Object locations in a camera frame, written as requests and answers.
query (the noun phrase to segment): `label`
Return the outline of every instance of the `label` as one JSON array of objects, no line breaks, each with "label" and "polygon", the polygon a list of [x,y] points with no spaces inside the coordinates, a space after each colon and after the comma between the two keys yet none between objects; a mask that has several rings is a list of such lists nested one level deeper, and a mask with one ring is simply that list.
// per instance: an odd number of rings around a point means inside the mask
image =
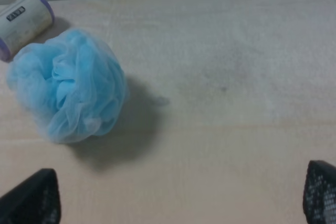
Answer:
[{"label": "label", "polygon": [[17,0],[0,12],[0,38],[14,55],[52,22],[40,0]]}]

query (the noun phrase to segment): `bath sponge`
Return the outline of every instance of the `bath sponge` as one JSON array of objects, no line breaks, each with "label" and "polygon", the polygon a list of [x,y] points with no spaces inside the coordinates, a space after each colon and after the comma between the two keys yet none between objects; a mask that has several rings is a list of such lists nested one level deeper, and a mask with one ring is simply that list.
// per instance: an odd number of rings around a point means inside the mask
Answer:
[{"label": "bath sponge", "polygon": [[54,143],[108,133],[128,96],[112,50],[79,29],[21,49],[10,63],[7,84]]}]

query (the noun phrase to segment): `cylindrical container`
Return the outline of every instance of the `cylindrical container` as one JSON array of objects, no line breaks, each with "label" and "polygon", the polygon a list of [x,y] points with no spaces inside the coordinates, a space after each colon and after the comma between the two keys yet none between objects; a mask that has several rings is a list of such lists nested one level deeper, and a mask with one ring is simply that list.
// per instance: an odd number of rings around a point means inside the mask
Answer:
[{"label": "cylindrical container", "polygon": [[0,60],[9,61],[54,20],[46,0],[17,0],[8,5],[0,12]]}]

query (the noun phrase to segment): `purple lid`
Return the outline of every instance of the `purple lid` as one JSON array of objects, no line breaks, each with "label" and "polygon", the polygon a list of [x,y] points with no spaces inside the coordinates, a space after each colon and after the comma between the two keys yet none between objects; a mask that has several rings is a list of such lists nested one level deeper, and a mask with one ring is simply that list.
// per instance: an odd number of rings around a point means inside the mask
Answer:
[{"label": "purple lid", "polygon": [[0,60],[9,61],[11,53],[6,43],[0,38]]},{"label": "purple lid", "polygon": [[51,15],[51,18],[52,18],[52,23],[55,22],[55,14],[54,14],[54,11],[53,9],[51,8],[51,6],[49,5],[48,1],[46,0],[40,0],[42,2],[42,4],[44,4],[46,6],[46,8],[49,10],[50,12],[50,15]]}]

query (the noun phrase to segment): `black object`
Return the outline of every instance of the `black object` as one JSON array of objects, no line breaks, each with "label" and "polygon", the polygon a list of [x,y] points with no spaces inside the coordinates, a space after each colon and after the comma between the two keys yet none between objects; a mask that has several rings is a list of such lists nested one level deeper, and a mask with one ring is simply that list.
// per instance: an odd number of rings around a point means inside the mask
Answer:
[{"label": "black object", "polygon": [[58,224],[60,219],[53,169],[41,169],[0,198],[0,224]]},{"label": "black object", "polygon": [[310,161],[303,193],[308,224],[336,224],[336,168],[324,161]]}]

